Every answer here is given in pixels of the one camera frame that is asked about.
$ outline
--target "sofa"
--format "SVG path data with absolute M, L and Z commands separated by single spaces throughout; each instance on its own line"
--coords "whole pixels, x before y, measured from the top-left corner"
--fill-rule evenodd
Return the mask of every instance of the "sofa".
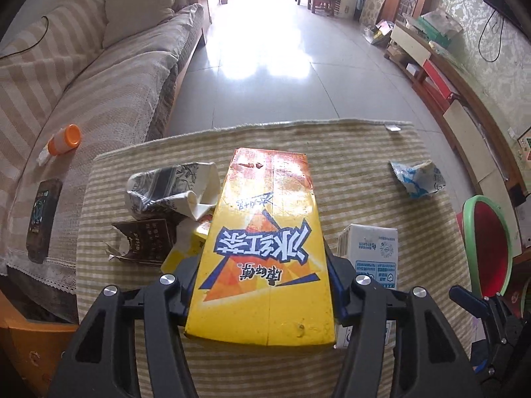
M 155 27 L 104 48 L 105 0 L 67 0 L 0 53 L 0 274 L 59 318 L 78 321 L 76 246 L 84 243 L 77 236 L 92 160 L 163 137 L 209 23 L 199 0 L 189 1 Z M 39 166 L 47 142 L 71 123 L 81 129 L 80 146 Z M 51 178 L 63 186 L 48 256 L 35 263 L 28 225 L 39 183 Z

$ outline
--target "beige rug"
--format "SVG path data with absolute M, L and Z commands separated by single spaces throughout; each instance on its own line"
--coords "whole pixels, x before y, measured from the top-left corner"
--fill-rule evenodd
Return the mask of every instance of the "beige rug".
M 472 324 L 448 298 L 453 284 L 470 288 L 465 251 L 448 195 L 413 200 L 395 178 L 389 160 L 416 163 L 429 158 L 411 123 L 387 131 L 383 122 L 301 121 L 208 130 L 102 154 L 94 160 L 87 185 L 77 251 L 80 319 L 101 289 L 123 290 L 150 284 L 156 268 L 109 262 L 102 241 L 113 241 L 110 223 L 132 219 L 124 205 L 127 178 L 135 172 L 191 161 L 213 161 L 223 181 L 236 147 L 305 153 L 315 188 L 323 234 L 335 252 L 349 223 L 398 229 L 398 288 L 425 287 L 469 353 Z M 151 396 L 143 331 L 137 328 L 136 354 L 142 396 Z M 330 396 L 344 351 L 312 356 L 264 357 L 213 352 L 183 339 L 187 360 L 202 397 Z M 379 396 L 391 387 L 394 331 L 386 347 Z

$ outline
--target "television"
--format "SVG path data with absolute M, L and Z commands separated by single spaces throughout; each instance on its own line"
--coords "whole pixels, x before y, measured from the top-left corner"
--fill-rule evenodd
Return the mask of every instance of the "television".
M 527 37 L 529 41 L 531 41 L 531 37 L 527 36 L 524 32 L 523 27 L 521 26 L 520 22 L 518 21 L 518 18 L 513 13 L 509 5 L 505 2 L 505 0 L 483 0 L 485 3 L 487 3 L 490 7 L 495 9 L 498 13 L 500 13 L 505 19 L 510 21 L 512 25 L 514 25 L 517 29 L 522 31 L 524 35 Z

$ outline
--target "crumpled paper cup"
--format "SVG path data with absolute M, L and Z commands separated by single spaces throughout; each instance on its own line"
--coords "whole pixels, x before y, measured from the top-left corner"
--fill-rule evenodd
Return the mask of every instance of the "crumpled paper cup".
M 397 162 L 389 163 L 396 177 L 413 199 L 436 193 L 446 185 L 441 171 L 431 160 L 414 166 Z
M 125 204 L 137 220 L 175 213 L 199 220 L 216 205 L 220 191 L 215 163 L 186 163 L 132 175 Z

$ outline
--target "throw pillow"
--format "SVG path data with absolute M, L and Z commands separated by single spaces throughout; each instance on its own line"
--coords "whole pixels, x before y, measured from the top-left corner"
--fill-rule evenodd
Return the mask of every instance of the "throw pillow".
M 105 0 L 108 24 L 103 47 L 140 33 L 174 16 L 174 0 Z

